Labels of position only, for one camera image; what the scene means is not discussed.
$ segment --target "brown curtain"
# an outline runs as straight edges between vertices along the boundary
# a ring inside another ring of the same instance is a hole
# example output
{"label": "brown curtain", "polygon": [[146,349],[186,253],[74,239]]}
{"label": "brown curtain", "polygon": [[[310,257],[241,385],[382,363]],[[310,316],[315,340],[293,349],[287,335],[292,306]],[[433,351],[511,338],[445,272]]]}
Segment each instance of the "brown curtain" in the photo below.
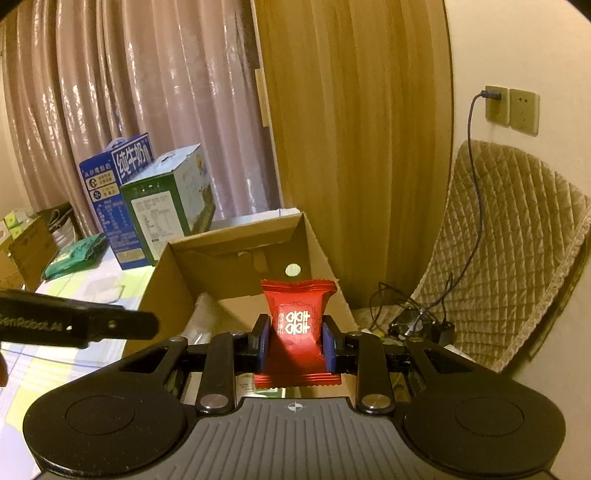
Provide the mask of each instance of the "brown curtain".
{"label": "brown curtain", "polygon": [[254,0],[286,206],[305,210],[353,308],[412,293],[452,149],[443,0]]}
{"label": "brown curtain", "polygon": [[77,165],[141,132],[155,155],[203,144],[219,218],[277,207],[254,38],[248,0],[25,0],[3,68],[33,208],[68,200],[95,232]]}

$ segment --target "black cable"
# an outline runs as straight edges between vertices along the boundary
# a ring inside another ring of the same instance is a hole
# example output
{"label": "black cable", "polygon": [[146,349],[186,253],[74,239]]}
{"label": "black cable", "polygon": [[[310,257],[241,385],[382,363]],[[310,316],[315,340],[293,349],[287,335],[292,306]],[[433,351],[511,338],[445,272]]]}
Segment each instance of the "black cable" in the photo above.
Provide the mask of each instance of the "black cable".
{"label": "black cable", "polygon": [[383,297],[383,293],[386,290],[391,290],[391,291],[399,294],[403,298],[403,301],[395,301],[394,304],[401,306],[405,310],[412,309],[412,310],[417,311],[418,315],[417,315],[417,318],[415,319],[415,322],[413,325],[413,331],[414,331],[414,328],[416,327],[418,321],[421,318],[424,318],[426,316],[426,314],[432,308],[436,307],[438,304],[441,304],[441,307],[443,309],[443,323],[445,324],[447,322],[447,311],[445,308],[445,298],[457,287],[457,285],[461,282],[464,275],[466,274],[466,271],[470,267],[470,264],[472,263],[472,260],[474,259],[474,256],[476,255],[476,251],[478,250],[478,246],[480,245],[480,241],[482,240],[482,231],[483,231],[483,227],[484,227],[484,207],[482,204],[482,194],[480,193],[480,186],[478,185],[478,177],[476,176],[476,167],[474,165],[474,158],[472,155],[472,115],[474,113],[474,105],[476,104],[476,101],[480,97],[491,98],[494,100],[500,100],[501,94],[499,92],[491,92],[491,91],[487,91],[487,90],[481,91],[478,95],[475,95],[475,97],[472,99],[472,103],[470,104],[470,111],[468,113],[468,122],[467,122],[468,157],[470,159],[470,169],[472,172],[472,181],[474,184],[474,190],[476,192],[476,198],[478,200],[478,230],[476,232],[476,241],[474,242],[474,247],[472,248],[472,251],[470,252],[470,255],[468,256],[466,263],[464,264],[464,267],[462,268],[462,271],[456,277],[456,279],[454,280],[453,272],[450,272],[450,274],[446,280],[445,286],[443,287],[442,294],[439,295],[439,297],[436,300],[432,301],[431,303],[429,303],[425,306],[419,304],[414,299],[412,299],[410,296],[406,296],[399,289],[397,289],[395,287],[391,287],[390,285],[388,285],[384,282],[379,282],[378,283],[378,291],[376,293],[374,293],[371,296],[371,298],[369,299],[369,312],[370,312],[371,318],[372,318],[372,324],[371,324],[371,327],[369,328],[370,330],[372,330],[376,326],[376,324],[378,323],[379,316],[382,313],[382,307],[383,307],[383,301],[381,301],[379,308],[378,308],[378,312],[374,316],[373,305],[372,305],[373,300],[377,295],[380,295],[381,297]]}
{"label": "black cable", "polygon": [[464,278],[464,275],[466,274],[466,270],[468,270],[468,267],[470,267],[470,264],[472,263],[472,259],[474,258],[474,255],[476,255],[476,251],[478,250],[478,245],[480,244],[480,240],[482,239],[482,229],[483,229],[483,224],[484,224],[484,207],[482,205],[482,196],[480,194],[480,187],[478,185],[478,178],[476,177],[476,167],[474,166],[474,158],[472,157],[472,114],[474,113],[474,105],[476,103],[476,101],[480,98],[480,97],[484,97],[486,96],[487,92],[485,90],[483,90],[482,92],[480,92],[478,95],[475,95],[474,98],[472,99],[472,103],[470,104],[470,112],[468,113],[468,157],[470,158],[470,169],[472,170],[472,181],[474,182],[474,190],[476,191],[476,198],[478,199],[478,231],[476,233],[476,241],[474,242],[474,247],[472,248],[472,251],[470,252],[470,256],[468,257],[468,259],[466,260],[466,263],[464,264],[464,268],[462,269],[462,272],[458,275],[456,281],[452,282],[451,285],[449,285],[447,288],[444,288],[443,293],[441,295],[439,295],[439,298],[437,298],[437,300],[432,301],[429,305],[427,305],[426,310],[429,311],[430,309],[432,309],[434,306],[438,305],[439,303],[441,303],[443,300],[445,300],[445,297],[447,297],[454,288],[457,287],[457,285],[462,281],[462,279]]}

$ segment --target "red candy package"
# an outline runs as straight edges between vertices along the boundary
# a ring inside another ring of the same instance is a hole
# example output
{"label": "red candy package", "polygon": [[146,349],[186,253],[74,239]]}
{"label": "red candy package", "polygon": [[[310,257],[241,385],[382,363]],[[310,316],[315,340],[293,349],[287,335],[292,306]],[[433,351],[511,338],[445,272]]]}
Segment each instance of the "red candy package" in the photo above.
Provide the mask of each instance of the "red candy package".
{"label": "red candy package", "polygon": [[263,280],[272,316],[267,361],[255,375],[256,388],[340,385],[340,375],[326,371],[322,356],[322,315],[337,291],[332,280],[284,283]]}

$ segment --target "electrical outlet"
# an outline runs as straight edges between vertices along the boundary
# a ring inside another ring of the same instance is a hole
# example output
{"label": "electrical outlet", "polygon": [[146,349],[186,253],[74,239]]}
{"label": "electrical outlet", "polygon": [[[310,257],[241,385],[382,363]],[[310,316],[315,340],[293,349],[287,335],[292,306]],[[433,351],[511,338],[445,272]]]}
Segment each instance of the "electrical outlet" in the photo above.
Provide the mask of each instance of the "electrical outlet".
{"label": "electrical outlet", "polygon": [[540,126],[540,96],[534,92],[516,90],[509,92],[509,124],[511,128],[537,135]]}
{"label": "electrical outlet", "polygon": [[486,119],[494,124],[509,125],[509,89],[489,85],[485,89],[501,94],[501,100],[486,99]]}

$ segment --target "wall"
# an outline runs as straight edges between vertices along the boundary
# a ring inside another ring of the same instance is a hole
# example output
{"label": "wall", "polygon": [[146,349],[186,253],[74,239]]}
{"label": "wall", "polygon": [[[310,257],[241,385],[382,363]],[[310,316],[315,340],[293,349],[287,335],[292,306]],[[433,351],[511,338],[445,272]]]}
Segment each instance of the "wall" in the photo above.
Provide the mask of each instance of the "wall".
{"label": "wall", "polygon": [[[454,76],[454,151],[466,139],[472,97],[485,85],[540,94],[537,137],[486,122],[484,101],[473,137],[521,148],[591,195],[591,23],[566,0],[446,0]],[[530,362],[514,377],[562,410],[567,437],[554,464],[560,478],[591,472],[591,265]]]}
{"label": "wall", "polygon": [[0,68],[0,217],[15,208],[30,206],[10,137]]}

